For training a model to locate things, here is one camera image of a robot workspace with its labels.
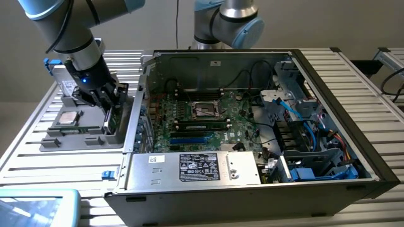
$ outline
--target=white wall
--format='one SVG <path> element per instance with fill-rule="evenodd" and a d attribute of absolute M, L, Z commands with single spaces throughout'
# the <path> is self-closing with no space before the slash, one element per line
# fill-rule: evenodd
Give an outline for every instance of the white wall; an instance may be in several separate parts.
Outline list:
<path fill-rule="evenodd" d="M 47 44 L 18 0 L 0 7 L 0 101 L 39 101 L 52 78 L 42 60 Z M 403 0 L 256 0 L 266 30 L 256 47 L 339 47 L 352 58 L 371 58 L 380 46 L 404 47 Z M 194 0 L 180 0 L 179 45 L 194 38 Z M 107 48 L 175 48 L 176 0 L 147 0 L 146 7 L 99 27 Z"/>

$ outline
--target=motherboard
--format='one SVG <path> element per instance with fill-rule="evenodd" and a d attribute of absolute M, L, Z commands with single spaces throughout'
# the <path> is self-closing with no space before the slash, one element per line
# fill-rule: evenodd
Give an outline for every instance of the motherboard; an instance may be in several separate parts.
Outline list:
<path fill-rule="evenodd" d="M 182 151 L 260 151 L 256 125 L 240 114 L 248 109 L 242 92 L 175 93 L 152 97 L 150 115 L 155 153 Z"/>

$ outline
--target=blue clip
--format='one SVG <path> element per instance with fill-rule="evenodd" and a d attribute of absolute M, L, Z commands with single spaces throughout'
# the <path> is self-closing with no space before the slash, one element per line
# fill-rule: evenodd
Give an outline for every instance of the blue clip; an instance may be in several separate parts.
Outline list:
<path fill-rule="evenodd" d="M 115 179 L 115 171 L 104 171 L 102 174 L 103 180 L 114 180 Z"/>
<path fill-rule="evenodd" d="M 54 73 L 52 73 L 54 67 L 52 66 L 55 66 L 55 65 L 63 65 L 63 62 L 59 59 L 52 59 L 50 61 L 50 58 L 46 58 L 44 59 L 44 65 L 46 65 L 46 69 L 47 69 L 48 73 L 51 74 L 51 76 L 54 76 Z"/>

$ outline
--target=robotic arm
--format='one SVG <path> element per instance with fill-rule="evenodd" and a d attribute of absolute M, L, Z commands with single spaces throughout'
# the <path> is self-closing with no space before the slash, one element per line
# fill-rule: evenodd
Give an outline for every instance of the robotic arm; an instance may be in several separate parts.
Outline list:
<path fill-rule="evenodd" d="M 146 0 L 19 0 L 27 16 L 51 43 L 78 84 L 74 97 L 104 112 L 127 99 L 128 84 L 111 76 L 91 28 L 131 13 Z M 264 23 L 254 0 L 196 0 L 195 49 L 220 49 L 223 43 L 248 49 Z"/>

